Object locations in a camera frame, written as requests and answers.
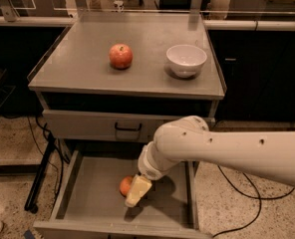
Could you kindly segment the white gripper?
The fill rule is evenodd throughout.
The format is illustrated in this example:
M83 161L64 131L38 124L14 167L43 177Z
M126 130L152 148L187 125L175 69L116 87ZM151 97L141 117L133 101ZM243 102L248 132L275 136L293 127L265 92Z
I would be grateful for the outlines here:
M141 175L136 175L127 193L125 205L135 207L148 193L152 183L151 180L159 180L166 176L174 167L174 162L165 158L151 141L143 147L138 161Z

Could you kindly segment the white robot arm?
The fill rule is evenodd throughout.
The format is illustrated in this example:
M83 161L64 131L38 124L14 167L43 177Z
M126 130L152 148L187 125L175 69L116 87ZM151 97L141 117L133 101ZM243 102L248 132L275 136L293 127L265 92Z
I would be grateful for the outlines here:
M167 122L144 146L127 194L134 207L181 161L205 161L295 186L295 131L217 132L197 116Z

